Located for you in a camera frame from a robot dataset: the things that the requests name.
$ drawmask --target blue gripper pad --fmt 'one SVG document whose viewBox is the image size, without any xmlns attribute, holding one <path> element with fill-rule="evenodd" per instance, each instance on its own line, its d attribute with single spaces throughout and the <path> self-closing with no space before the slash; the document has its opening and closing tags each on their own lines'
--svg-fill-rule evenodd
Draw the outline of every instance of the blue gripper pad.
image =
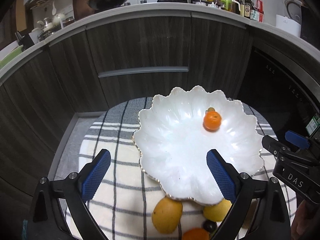
<svg viewBox="0 0 320 240">
<path fill-rule="evenodd" d="M 293 145 L 299 147 L 302 150 L 308 149 L 310 146 L 310 143 L 308 142 L 308 139 L 304 136 L 301 136 L 291 130 L 287 131 L 284 135 L 284 138 L 292 143 Z"/>
<path fill-rule="evenodd" d="M 210 150 L 207 153 L 207 165 L 216 180 L 223 197 L 230 200 L 233 204 L 236 201 L 236 186 L 213 151 L 216 150 Z"/>
<path fill-rule="evenodd" d="M 100 183 L 111 163 L 111 155 L 108 150 L 102 149 L 91 163 L 87 163 L 80 173 L 84 170 L 85 179 L 81 186 L 81 197 L 83 202 L 93 199 Z"/>
</svg>

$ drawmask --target floor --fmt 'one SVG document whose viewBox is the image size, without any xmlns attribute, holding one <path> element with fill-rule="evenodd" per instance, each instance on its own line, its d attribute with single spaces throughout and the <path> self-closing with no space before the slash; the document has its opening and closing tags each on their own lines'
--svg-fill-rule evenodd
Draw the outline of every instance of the floor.
<svg viewBox="0 0 320 240">
<path fill-rule="evenodd" d="M 73 128 L 67 144 L 63 150 L 54 180 L 65 179 L 71 172 L 78 172 L 78 154 L 84 136 L 97 117 L 79 118 Z M 66 212 L 67 203 L 60 199 L 63 213 Z"/>
</svg>

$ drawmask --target lemon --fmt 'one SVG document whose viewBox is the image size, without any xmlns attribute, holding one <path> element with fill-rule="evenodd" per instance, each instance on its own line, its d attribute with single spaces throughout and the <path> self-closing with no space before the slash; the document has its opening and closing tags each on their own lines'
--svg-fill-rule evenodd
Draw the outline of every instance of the lemon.
<svg viewBox="0 0 320 240">
<path fill-rule="evenodd" d="M 223 199 L 216 205 L 204 207 L 203 215 L 206 219 L 209 219 L 213 222 L 221 222 L 227 215 L 230 207 L 231 202 Z"/>
</svg>

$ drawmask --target teapot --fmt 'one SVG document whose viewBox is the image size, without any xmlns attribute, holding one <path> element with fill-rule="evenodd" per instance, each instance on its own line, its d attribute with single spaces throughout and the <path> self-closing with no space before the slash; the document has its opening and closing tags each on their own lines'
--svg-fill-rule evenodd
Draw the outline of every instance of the teapot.
<svg viewBox="0 0 320 240">
<path fill-rule="evenodd" d="M 66 16 L 63 13 L 56 14 L 52 19 L 53 26 L 57 26 L 60 24 L 60 20 L 66 18 Z"/>
</svg>

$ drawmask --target white countertop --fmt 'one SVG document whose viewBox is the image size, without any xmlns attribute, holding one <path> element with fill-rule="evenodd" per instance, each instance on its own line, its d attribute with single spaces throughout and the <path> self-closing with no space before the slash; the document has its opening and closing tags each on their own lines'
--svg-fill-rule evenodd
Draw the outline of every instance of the white countertop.
<svg viewBox="0 0 320 240">
<path fill-rule="evenodd" d="M 25 50 L 20 55 L 15 57 L 6 66 L 0 69 L 0 85 L 4 80 L 10 76 L 20 65 L 30 60 L 36 54 L 41 52 L 41 48 L 49 44 L 57 43 L 67 37 L 70 37 L 76 33 L 84 31 L 86 29 L 91 29 L 99 25 L 106 23 L 117 22 L 130 18 L 140 18 L 140 17 L 153 17 L 153 16 L 185 16 L 191 17 L 192 14 L 203 15 L 204 17 L 216 17 L 219 19 L 227 20 L 228 23 L 234 25 L 249 25 L 258 29 L 265 30 L 267 32 L 273 33 L 289 42 L 300 47 L 302 50 L 307 52 L 310 56 L 315 58 L 320 62 L 320 51 L 306 42 L 305 40 L 293 36 L 283 30 L 280 30 L 272 25 L 260 23 L 257 21 L 249 20 L 245 17 L 231 13 L 224 10 L 219 10 L 207 6 L 200 6 L 190 3 L 145 3 L 123 6 L 107 11 L 103 11 L 94 15 L 90 15 L 86 18 L 76 21 L 75 23 L 57 31 L 44 41 L 41 41 L 31 48 Z"/>
</svg>

